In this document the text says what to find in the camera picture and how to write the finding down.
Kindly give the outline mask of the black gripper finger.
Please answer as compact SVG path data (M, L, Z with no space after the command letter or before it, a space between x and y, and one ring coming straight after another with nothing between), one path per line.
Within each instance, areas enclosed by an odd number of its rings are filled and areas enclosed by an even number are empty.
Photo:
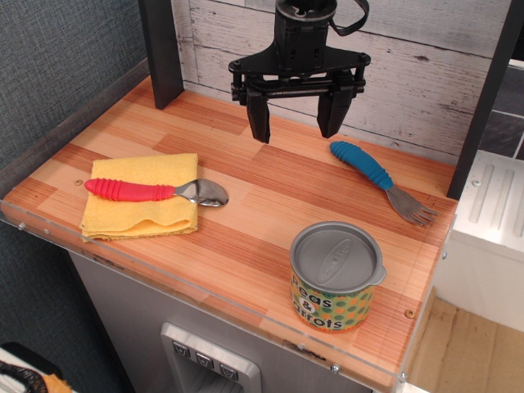
M269 108L268 98L258 91L248 90L246 110L253 138L259 142L269 143Z
M338 133L354 96L353 86L335 86L320 94L317 122L324 138Z

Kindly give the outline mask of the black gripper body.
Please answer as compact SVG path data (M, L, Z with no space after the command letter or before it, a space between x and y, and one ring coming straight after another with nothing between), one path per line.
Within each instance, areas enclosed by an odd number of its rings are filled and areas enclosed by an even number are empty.
M339 28L333 20L336 1L276 1L270 46L229 63L232 99L245 101L252 91L267 98L308 97L345 88L351 91L351 97L362 93L370 56L327 45L330 28L345 37L364 26L369 4L356 4L364 15L352 25Z

